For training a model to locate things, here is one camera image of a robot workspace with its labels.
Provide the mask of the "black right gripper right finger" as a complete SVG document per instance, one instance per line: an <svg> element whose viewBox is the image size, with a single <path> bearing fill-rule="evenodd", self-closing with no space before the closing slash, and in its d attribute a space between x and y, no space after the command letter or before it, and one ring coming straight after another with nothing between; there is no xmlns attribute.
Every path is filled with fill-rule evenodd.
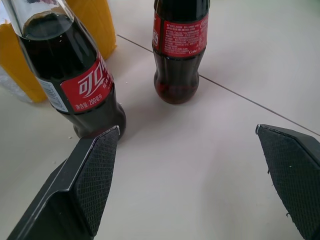
<svg viewBox="0 0 320 240"><path fill-rule="evenodd" d="M300 235L320 238L320 143L291 129L259 124L260 140L273 186Z"/></svg>

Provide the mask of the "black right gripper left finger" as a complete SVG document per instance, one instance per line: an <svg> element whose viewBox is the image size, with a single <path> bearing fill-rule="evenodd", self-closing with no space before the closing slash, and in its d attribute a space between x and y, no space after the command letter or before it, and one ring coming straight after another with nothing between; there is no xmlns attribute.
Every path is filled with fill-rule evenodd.
<svg viewBox="0 0 320 240"><path fill-rule="evenodd" d="M92 240L112 185L120 128L81 138L47 178L10 240Z"/></svg>

